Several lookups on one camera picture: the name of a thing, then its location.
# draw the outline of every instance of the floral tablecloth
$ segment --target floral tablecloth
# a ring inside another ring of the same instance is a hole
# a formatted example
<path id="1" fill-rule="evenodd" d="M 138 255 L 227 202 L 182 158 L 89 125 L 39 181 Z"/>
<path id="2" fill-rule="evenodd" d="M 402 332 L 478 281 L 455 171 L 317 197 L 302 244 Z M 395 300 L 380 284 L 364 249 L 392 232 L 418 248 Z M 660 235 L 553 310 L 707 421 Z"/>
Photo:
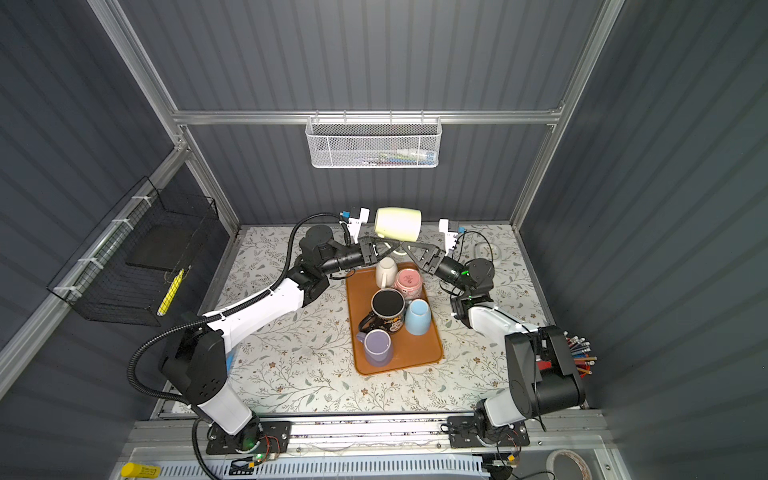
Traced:
<path id="1" fill-rule="evenodd" d="M 365 226 L 361 232 L 370 233 Z M 509 225 L 465 225 L 498 246 L 492 298 L 510 314 L 545 324 L 525 262 Z M 219 306 L 243 299 L 271 284 L 282 269 L 291 227 L 252 227 L 227 278 Z M 300 229 L 297 239 L 306 228 Z M 340 230 L 336 231 L 341 240 Z M 437 225 L 422 227 L 419 241 L 443 244 Z M 485 241 L 469 234 L 462 262 L 488 257 Z M 298 254 L 298 240 L 294 257 Z M 396 261 L 408 257 L 392 255 Z M 314 303 L 280 317 L 240 344 L 230 378 L 240 397 L 257 413 L 439 411 L 471 409 L 481 398 L 507 387 L 503 346 L 451 318 L 449 298 L 438 279 L 425 278 L 444 358 L 434 365 L 361 376 L 353 365 L 346 285 L 331 286 Z M 174 412 L 189 412 L 176 404 Z"/>

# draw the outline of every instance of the purple mug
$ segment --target purple mug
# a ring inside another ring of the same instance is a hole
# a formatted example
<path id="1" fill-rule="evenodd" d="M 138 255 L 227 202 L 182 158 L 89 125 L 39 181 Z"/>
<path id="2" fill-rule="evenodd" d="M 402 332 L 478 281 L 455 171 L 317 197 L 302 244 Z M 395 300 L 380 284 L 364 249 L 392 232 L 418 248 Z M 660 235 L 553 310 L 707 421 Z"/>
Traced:
<path id="1" fill-rule="evenodd" d="M 372 366 L 385 366 L 392 361 L 392 339 L 384 330 L 373 330 L 367 334 L 359 332 L 355 338 L 362 342 L 366 359 Z"/>

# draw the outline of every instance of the black wire basket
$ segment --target black wire basket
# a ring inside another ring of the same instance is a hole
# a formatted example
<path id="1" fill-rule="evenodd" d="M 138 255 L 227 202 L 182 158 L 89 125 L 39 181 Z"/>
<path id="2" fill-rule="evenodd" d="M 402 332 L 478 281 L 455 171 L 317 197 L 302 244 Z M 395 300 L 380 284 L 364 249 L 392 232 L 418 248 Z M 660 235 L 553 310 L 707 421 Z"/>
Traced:
<path id="1" fill-rule="evenodd" d="M 87 320 L 159 326 L 218 221 L 212 198 L 152 190 L 112 220 L 92 255 L 73 254 L 76 273 L 62 267 L 48 291 Z"/>

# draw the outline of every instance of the yellow marker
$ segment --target yellow marker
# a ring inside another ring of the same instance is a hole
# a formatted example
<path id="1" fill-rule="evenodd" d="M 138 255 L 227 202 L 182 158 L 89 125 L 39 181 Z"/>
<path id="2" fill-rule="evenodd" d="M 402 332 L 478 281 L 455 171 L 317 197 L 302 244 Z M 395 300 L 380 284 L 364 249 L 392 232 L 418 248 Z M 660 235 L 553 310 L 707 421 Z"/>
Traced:
<path id="1" fill-rule="evenodd" d="M 160 476 L 160 467 L 142 465 L 141 463 L 126 463 L 120 475 L 128 478 L 157 478 Z"/>
<path id="2" fill-rule="evenodd" d="M 181 269 L 178 275 L 176 275 L 176 278 L 174 278 L 174 281 L 170 283 L 170 287 L 168 288 L 168 293 L 165 294 L 165 298 L 163 298 L 163 301 L 160 303 L 160 308 L 157 309 L 158 316 L 163 316 L 166 313 L 168 313 L 168 308 L 170 307 L 170 303 L 174 301 L 174 296 L 176 295 L 176 291 L 179 290 L 179 285 L 181 285 L 181 280 L 184 279 L 184 269 Z"/>

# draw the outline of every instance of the dark gray wall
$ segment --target dark gray wall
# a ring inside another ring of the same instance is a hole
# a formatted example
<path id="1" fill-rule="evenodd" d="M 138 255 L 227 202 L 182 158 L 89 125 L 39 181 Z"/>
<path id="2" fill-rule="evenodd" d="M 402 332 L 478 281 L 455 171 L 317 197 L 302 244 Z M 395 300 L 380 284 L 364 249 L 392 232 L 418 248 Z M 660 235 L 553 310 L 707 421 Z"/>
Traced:
<path id="1" fill-rule="evenodd" d="M 768 449 L 768 2 L 628 2 L 522 236 L 634 478 Z"/>
<path id="2" fill-rule="evenodd" d="M 85 2 L 0 2 L 0 346 L 171 148 Z M 169 188 L 200 193 L 186 168 Z M 218 229 L 169 318 L 200 305 L 226 242 Z M 127 384 L 125 366 L 155 331 L 68 315 L 0 400 L 2 477 L 106 478 L 154 405 Z M 156 359 L 140 375 L 162 386 Z"/>
<path id="3" fill-rule="evenodd" d="M 242 223 L 295 223 L 318 211 L 408 207 L 424 220 L 508 220 L 545 125 L 446 125 L 440 165 L 328 169 L 310 165 L 304 128 L 192 127 Z"/>
<path id="4" fill-rule="evenodd" d="M 182 110 L 417 111 L 556 108 L 601 2 L 122 3 Z M 192 131 L 242 223 L 293 223 L 507 220 L 545 129 L 447 126 L 437 168 L 357 171 L 313 168 L 303 127 Z"/>
<path id="5" fill-rule="evenodd" d="M 171 148 L 85 2 L 0 2 L 0 346 Z"/>

